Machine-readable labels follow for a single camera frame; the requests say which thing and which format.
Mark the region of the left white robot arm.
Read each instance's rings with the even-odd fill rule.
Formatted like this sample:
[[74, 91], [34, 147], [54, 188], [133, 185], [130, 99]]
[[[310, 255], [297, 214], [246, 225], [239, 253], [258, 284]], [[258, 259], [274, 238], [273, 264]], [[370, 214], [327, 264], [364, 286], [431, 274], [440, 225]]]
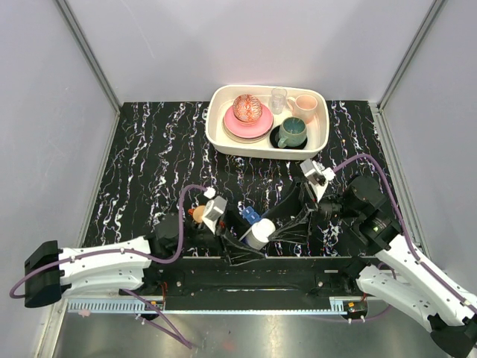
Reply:
[[237, 214], [199, 206], [189, 215], [192, 220], [185, 223], [179, 215], [168, 214], [150, 235], [101, 247], [59, 248], [55, 240], [44, 242], [25, 261], [25, 307], [123, 289], [153, 295], [163, 284], [162, 266], [184, 261], [176, 254], [178, 248], [191, 244], [215, 252], [231, 267], [240, 266], [264, 259], [262, 249], [275, 230], [272, 221], [251, 207]]

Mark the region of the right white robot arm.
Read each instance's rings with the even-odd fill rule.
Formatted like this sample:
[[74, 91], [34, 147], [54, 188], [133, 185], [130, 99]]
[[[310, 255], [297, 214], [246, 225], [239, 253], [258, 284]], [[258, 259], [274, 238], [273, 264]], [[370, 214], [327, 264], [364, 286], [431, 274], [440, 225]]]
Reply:
[[393, 196], [384, 194], [376, 180], [356, 176], [341, 195], [324, 198], [329, 180], [323, 176], [298, 183], [265, 218], [290, 216], [297, 222], [317, 213], [325, 219], [351, 219], [351, 238], [406, 282], [387, 281], [375, 265], [358, 261], [338, 277], [339, 289], [345, 295], [362, 291], [382, 299], [424, 327], [446, 354], [468, 357], [476, 347], [476, 295], [458, 285], [409, 239]]

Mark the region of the white pill bottle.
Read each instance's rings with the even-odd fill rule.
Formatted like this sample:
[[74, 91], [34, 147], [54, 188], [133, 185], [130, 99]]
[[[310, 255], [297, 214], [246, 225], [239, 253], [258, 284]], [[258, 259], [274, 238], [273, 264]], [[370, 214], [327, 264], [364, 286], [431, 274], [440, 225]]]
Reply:
[[275, 224], [271, 220], [260, 219], [258, 222], [252, 224], [241, 241], [259, 251], [269, 243], [269, 238], [275, 230]]

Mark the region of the blue pill organizer box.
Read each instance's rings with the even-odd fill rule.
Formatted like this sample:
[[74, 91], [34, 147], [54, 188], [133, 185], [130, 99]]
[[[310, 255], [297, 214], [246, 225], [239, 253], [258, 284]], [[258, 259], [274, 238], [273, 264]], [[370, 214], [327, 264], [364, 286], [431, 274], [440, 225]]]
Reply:
[[251, 207], [245, 207], [241, 212], [241, 217], [250, 225], [258, 223], [262, 217]]

